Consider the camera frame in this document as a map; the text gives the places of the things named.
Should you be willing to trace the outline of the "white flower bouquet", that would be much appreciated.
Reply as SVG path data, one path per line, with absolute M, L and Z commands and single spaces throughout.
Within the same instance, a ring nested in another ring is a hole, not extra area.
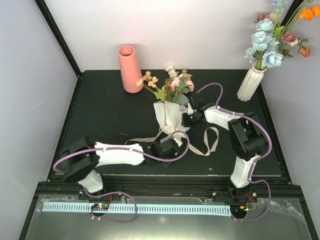
M 157 102 L 153 104 L 157 123 L 158 133 L 155 137 L 135 138 L 134 142 L 154 142 L 161 134 L 170 135 L 175 131 L 187 132 L 188 127 L 182 125 L 182 116 L 188 112 L 188 98 L 185 94 L 194 91 L 192 74 L 187 69 L 179 72 L 173 65 L 165 68 L 168 78 L 163 86 L 158 86 L 159 78 L 146 71 L 138 81 L 137 86 L 144 87 L 154 94 Z

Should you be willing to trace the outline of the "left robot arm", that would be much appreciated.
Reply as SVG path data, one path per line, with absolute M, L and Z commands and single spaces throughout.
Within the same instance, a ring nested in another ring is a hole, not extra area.
M 103 199 L 108 188 L 103 184 L 97 167 L 107 165 L 139 166 L 147 162 L 174 162 L 182 141 L 169 137 L 162 141 L 141 141 L 131 145 L 112 145 L 93 142 L 83 137 L 60 153 L 60 159 L 53 165 L 53 170 L 63 174 L 67 183 L 82 185 L 95 199 Z

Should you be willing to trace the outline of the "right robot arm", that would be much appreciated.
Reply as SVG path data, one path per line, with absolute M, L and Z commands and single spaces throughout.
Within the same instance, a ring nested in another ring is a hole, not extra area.
M 258 159 L 271 146 L 268 133 L 253 112 L 237 113 L 206 103 L 195 95 L 188 97 L 188 112 L 182 115 L 184 127 L 220 126 L 229 132 L 236 155 L 226 194 L 231 202 L 241 202 L 250 190 L 252 174 Z

